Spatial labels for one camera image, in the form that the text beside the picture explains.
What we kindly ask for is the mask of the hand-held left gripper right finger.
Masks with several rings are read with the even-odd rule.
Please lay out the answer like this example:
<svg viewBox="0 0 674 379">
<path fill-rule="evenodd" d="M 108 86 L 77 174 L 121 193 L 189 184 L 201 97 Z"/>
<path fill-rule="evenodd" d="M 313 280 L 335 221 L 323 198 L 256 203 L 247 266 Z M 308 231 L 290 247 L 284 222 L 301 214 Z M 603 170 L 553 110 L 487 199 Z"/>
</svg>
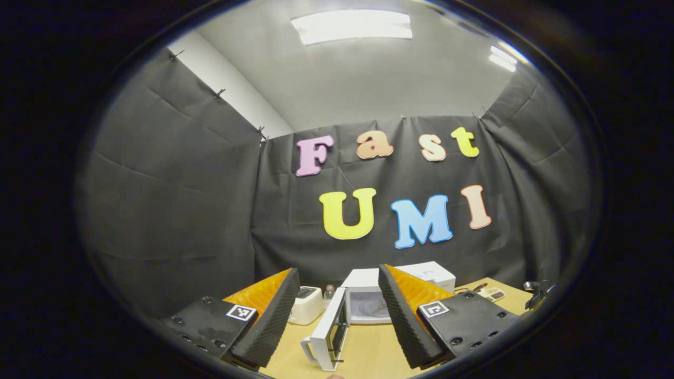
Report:
<svg viewBox="0 0 674 379">
<path fill-rule="evenodd" d="M 477 292 L 453 294 L 388 264 L 379 266 L 378 285 L 411 368 L 465 356 L 519 320 Z"/>
</svg>

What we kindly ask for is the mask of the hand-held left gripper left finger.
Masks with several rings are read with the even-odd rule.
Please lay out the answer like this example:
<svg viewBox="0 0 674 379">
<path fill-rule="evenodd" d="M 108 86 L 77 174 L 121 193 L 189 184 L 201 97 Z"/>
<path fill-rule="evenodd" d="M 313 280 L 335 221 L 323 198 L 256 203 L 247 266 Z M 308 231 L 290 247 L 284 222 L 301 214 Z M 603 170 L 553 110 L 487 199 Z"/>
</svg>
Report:
<svg viewBox="0 0 674 379">
<path fill-rule="evenodd" d="M 243 368 L 266 367 L 300 290 L 297 268 L 273 274 L 224 299 L 203 296 L 161 322 L 205 354 Z"/>
</svg>

